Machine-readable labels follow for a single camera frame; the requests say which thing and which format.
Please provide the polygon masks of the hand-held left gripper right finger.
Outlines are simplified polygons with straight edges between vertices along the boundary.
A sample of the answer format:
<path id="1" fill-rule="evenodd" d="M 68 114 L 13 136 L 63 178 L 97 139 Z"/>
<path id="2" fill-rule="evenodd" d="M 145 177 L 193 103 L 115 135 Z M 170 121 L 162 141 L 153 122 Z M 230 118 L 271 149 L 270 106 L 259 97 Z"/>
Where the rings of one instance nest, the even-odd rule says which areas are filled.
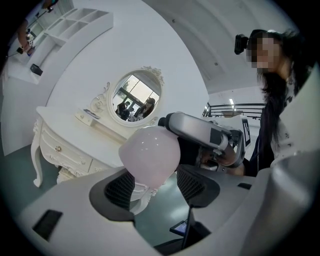
<path id="1" fill-rule="evenodd" d="M 179 165 L 177 186 L 189 206 L 186 234 L 248 234 L 259 209 L 254 177 Z"/>

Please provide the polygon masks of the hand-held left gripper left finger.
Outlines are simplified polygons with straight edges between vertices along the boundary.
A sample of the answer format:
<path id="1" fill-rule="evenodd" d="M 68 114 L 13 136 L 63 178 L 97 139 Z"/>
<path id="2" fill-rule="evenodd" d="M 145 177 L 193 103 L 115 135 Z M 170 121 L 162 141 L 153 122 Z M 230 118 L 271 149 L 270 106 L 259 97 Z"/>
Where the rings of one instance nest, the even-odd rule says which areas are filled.
<path id="1" fill-rule="evenodd" d="M 17 223 L 45 256 L 152 256 L 129 210 L 134 187 L 123 167 L 64 181 L 26 207 Z"/>

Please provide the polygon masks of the person's right hand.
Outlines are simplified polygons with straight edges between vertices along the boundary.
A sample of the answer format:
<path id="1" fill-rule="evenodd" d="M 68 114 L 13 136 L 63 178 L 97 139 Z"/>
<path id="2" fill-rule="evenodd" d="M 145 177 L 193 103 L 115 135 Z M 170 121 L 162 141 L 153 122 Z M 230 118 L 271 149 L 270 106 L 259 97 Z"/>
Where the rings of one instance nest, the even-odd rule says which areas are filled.
<path id="1" fill-rule="evenodd" d="M 219 164 L 214 161 L 212 155 L 209 152 L 204 152 L 200 159 L 199 167 L 202 169 L 216 172 L 218 170 Z"/>

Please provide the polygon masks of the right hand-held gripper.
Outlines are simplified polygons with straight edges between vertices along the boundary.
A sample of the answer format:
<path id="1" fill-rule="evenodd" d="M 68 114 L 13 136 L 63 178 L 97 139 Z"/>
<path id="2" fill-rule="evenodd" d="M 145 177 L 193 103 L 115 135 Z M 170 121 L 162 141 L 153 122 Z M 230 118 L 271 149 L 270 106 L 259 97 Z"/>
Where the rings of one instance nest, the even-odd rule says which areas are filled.
<path id="1" fill-rule="evenodd" d="M 213 160 L 218 163 L 217 172 L 245 172 L 243 161 L 251 145 L 248 119 L 208 118 L 205 121 L 182 112 L 173 112 L 160 118 L 157 125 L 184 140 L 213 149 L 204 150 L 202 154 L 211 154 Z"/>

